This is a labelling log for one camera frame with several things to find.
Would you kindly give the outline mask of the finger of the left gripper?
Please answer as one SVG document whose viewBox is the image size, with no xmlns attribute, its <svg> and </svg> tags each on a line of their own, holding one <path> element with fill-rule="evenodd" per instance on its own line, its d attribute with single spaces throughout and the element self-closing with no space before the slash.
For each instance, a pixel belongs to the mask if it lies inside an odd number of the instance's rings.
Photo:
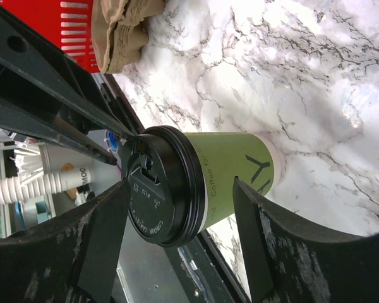
<svg viewBox="0 0 379 303">
<path fill-rule="evenodd" d="M 60 117 L 35 109 L 25 109 L 1 96 L 0 128 L 69 148 L 108 165 L 117 163 L 115 156 Z"/>
<path fill-rule="evenodd" d="M 28 110 L 56 115 L 79 132 L 80 122 L 131 137 L 102 109 L 105 100 L 91 74 L 0 6 L 0 96 Z"/>
</svg>

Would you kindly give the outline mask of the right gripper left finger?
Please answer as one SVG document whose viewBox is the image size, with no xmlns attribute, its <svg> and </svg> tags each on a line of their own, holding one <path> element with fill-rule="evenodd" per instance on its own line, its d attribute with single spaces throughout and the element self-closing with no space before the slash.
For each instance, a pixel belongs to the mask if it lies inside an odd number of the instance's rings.
<svg viewBox="0 0 379 303">
<path fill-rule="evenodd" d="M 0 302 L 110 302 L 129 201 L 122 179 L 70 211 L 0 238 Z"/>
</svg>

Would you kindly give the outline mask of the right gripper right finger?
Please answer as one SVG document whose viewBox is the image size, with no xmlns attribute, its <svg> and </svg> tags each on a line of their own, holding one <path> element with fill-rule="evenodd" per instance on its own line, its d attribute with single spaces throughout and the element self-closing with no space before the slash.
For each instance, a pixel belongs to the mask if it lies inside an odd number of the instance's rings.
<svg viewBox="0 0 379 303">
<path fill-rule="evenodd" d="M 233 202 L 253 302 L 379 302 L 379 233 L 324 227 L 239 179 Z"/>
</svg>

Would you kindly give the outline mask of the black cup lid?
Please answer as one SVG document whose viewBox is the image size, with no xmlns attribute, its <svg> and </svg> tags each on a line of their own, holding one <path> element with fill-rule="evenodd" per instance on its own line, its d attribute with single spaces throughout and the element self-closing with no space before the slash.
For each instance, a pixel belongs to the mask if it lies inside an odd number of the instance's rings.
<svg viewBox="0 0 379 303">
<path fill-rule="evenodd" d="M 195 147 L 172 126 L 154 126 L 119 149 L 130 186 L 129 219 L 145 241 L 162 247 L 191 242 L 203 225 L 205 181 Z"/>
</svg>

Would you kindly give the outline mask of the green paper cup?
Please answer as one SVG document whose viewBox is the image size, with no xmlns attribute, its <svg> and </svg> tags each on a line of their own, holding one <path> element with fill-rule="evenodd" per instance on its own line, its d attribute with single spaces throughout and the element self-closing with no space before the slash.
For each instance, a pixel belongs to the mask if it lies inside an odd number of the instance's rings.
<svg viewBox="0 0 379 303">
<path fill-rule="evenodd" d="M 234 213 L 234 179 L 266 195 L 279 183 L 282 163 L 267 138 L 245 132 L 185 133 L 203 172 L 206 205 L 200 230 Z"/>
</svg>

